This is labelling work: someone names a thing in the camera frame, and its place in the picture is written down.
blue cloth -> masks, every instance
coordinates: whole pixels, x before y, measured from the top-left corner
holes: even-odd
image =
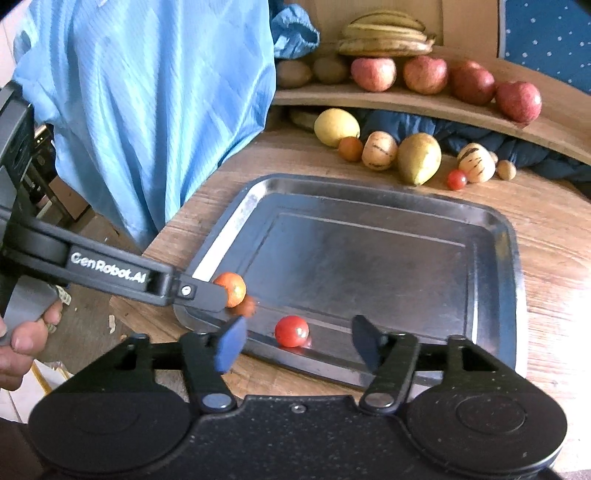
[[[33,0],[15,54],[58,174],[141,248],[263,129],[275,93],[263,2]]]
[[[384,131],[400,143],[409,135],[425,132],[434,136],[441,150],[456,155],[465,145],[477,142],[493,151],[500,159],[509,160],[517,168],[530,167],[537,174],[551,180],[566,179],[588,194],[591,166],[508,135],[492,132],[458,122],[385,110],[352,109],[361,126],[361,140],[369,134]]]
[[[269,0],[269,15],[276,59],[299,59],[320,44],[320,33],[301,6]]]
[[[505,18],[505,60],[591,92],[591,15],[577,2],[506,0]]]

blue polka dot fabric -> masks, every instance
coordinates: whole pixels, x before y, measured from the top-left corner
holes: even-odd
[[[505,60],[591,93],[591,15],[574,0],[506,0],[505,26]]]

metal tray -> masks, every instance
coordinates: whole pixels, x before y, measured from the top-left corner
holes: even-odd
[[[524,375],[525,290],[515,233],[499,212],[411,189],[376,189],[275,174],[248,184],[227,208],[187,273],[240,274],[258,300],[245,352],[317,377],[366,387],[372,375],[350,338],[364,314],[383,330],[443,343],[463,335]],[[191,330],[230,318],[175,306]],[[281,348],[277,321],[310,325],[308,348]],[[436,384],[436,372],[415,383]]]

gray handle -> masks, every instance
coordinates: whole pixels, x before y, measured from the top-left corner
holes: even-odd
[[[16,327],[41,318],[58,298],[57,289],[48,283],[26,275],[19,278],[4,313],[7,332],[0,337],[0,346],[9,345]]]

wooden table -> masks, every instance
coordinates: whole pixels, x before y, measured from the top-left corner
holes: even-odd
[[[520,171],[515,180],[493,179],[459,192],[444,186],[454,159],[419,192],[432,192],[498,209],[513,224],[525,274],[529,322],[528,378],[552,395],[569,418],[569,433],[556,469],[591,469],[591,380],[586,351],[591,346],[591,203],[568,184]],[[349,164],[311,134],[282,128],[265,132],[228,160],[183,206],[145,254],[186,268],[215,222],[245,183],[269,173],[294,173],[398,183],[395,172],[373,172]],[[186,332],[172,308],[158,309],[113,297],[115,316],[154,342]],[[314,380],[241,356],[225,375],[238,396],[251,394],[322,395],[358,392]]]

